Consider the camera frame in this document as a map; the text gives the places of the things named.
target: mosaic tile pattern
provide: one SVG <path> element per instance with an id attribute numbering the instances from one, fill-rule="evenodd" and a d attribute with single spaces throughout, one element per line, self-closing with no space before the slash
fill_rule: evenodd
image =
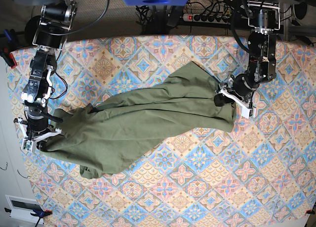
<path id="1" fill-rule="evenodd" d="M 12 112 L 34 49 L 14 52 L 7 69 Z M 78 165 L 22 154 L 35 198 L 58 227 L 250 227 L 305 216 L 316 201 L 316 51 L 278 42 L 277 79 L 256 92 L 257 114 L 231 133 L 195 128 L 170 137 L 122 173 L 84 179 Z M 58 65 L 68 93 L 49 110 L 97 105 L 151 87 L 194 61 L 219 81 L 246 69 L 229 37 L 143 36 L 67 43 Z M 53 77 L 56 94 L 64 86 Z"/>

